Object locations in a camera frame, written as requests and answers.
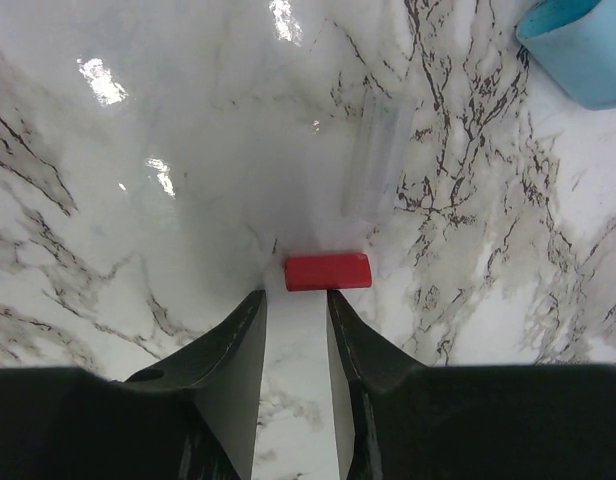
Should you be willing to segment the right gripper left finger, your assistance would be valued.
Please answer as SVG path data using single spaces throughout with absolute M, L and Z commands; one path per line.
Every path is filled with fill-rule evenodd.
M 0 479 L 247 479 L 266 338 L 254 291 L 125 381 L 0 368 Z

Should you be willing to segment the small red pen cap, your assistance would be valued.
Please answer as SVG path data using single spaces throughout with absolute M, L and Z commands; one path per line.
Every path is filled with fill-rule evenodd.
M 284 279 L 290 292 L 372 286 L 370 262 L 363 253 L 289 257 L 284 264 Z

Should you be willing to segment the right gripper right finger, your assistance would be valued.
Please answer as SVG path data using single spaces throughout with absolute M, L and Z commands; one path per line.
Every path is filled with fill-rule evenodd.
M 616 479 L 616 366 L 429 367 L 327 294 L 343 479 Z

